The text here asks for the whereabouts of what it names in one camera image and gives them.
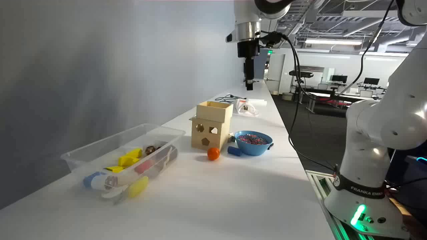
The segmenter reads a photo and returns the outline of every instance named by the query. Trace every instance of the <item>yellow block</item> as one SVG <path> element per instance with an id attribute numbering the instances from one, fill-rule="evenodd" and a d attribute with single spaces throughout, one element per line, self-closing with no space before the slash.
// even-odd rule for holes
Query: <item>yellow block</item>
<path id="1" fill-rule="evenodd" d="M 138 179 L 132 185 L 130 185 L 128 188 L 129 190 L 128 196 L 130 198 L 138 196 L 142 191 L 144 191 L 147 188 L 148 180 L 149 180 L 148 177 L 144 176 Z"/>
<path id="2" fill-rule="evenodd" d="M 126 156 L 133 157 L 133 158 L 140 158 L 142 156 L 142 149 L 135 148 L 134 150 L 126 153 Z"/>
<path id="3" fill-rule="evenodd" d="M 106 169 L 106 170 L 109 170 L 109 171 L 112 171 L 112 172 L 114 172 L 114 173 L 120 173 L 121 171 L 123 171 L 123 169 L 125 169 L 124 167 L 122 167 L 122 166 L 112 166 L 112 167 L 106 167 L 106 168 L 104 168 L 104 169 Z"/>
<path id="4" fill-rule="evenodd" d="M 129 166 L 131 166 L 131 165 L 135 164 L 135 163 L 136 163 L 136 162 L 138 162 L 138 161 L 139 161 L 139 159 L 138 159 L 138 158 L 133 158 L 133 157 L 130 157 L 130 156 L 128 156 L 128 155 L 121 156 L 121 157 L 119 158 L 119 166 L 122 166 L 122 167 L 129 167 Z"/>

